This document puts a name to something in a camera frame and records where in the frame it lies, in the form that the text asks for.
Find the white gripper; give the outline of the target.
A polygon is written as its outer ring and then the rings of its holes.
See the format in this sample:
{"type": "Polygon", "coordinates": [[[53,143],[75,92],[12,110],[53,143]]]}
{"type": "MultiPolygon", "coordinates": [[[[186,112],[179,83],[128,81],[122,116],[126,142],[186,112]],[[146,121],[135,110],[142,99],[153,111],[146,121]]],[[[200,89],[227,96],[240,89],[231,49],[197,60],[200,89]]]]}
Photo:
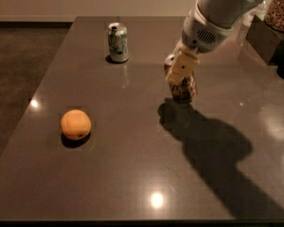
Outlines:
{"type": "Polygon", "coordinates": [[[199,65],[195,54],[214,51],[234,28],[232,6],[226,0],[198,0],[184,20],[167,82],[179,84],[199,65]]]}

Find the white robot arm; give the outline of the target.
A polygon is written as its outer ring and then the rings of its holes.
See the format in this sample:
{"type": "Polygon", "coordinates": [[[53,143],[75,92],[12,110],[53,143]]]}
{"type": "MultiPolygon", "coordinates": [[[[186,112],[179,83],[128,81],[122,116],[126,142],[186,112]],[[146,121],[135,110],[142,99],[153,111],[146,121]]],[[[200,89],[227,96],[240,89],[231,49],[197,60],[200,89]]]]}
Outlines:
{"type": "Polygon", "coordinates": [[[179,84],[199,65],[198,55],[214,51],[232,33],[235,23],[263,0],[197,0],[184,20],[181,39],[167,73],[169,83],[179,84]]]}

